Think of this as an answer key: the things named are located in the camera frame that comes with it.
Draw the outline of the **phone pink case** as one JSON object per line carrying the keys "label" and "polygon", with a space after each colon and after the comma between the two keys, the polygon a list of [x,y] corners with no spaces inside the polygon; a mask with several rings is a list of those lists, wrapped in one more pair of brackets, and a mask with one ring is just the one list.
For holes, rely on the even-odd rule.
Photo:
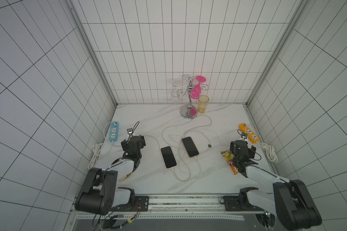
{"label": "phone pink case", "polygon": [[161,154],[163,157],[164,165],[167,169],[171,169],[177,166],[175,156],[170,146],[161,148]]}
{"label": "phone pink case", "polygon": [[197,147],[195,146],[194,141],[191,137],[183,138],[182,143],[189,157],[196,157],[197,155],[199,155],[199,151]]}

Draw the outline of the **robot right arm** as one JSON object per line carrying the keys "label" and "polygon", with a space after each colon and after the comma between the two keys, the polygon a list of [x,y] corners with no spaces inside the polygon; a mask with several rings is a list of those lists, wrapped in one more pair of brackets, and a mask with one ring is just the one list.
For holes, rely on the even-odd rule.
{"label": "robot right arm", "polygon": [[258,167],[253,161],[256,148],[249,148],[247,141],[232,141],[229,150],[234,155],[231,163],[236,170],[267,189],[267,192],[256,187],[240,189],[237,204],[241,209],[269,212],[289,231],[322,224],[318,208],[301,180],[289,180]]}

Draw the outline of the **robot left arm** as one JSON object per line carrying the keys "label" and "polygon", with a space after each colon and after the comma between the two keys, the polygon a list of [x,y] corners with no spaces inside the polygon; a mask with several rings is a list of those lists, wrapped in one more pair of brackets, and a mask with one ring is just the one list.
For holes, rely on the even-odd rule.
{"label": "robot left arm", "polygon": [[119,206],[133,207],[135,191],[118,187],[118,181],[133,173],[139,166],[141,149],[146,146],[142,135],[132,136],[121,142],[123,156],[107,169],[92,168],[88,171],[77,195],[74,207],[77,211],[106,215]]}

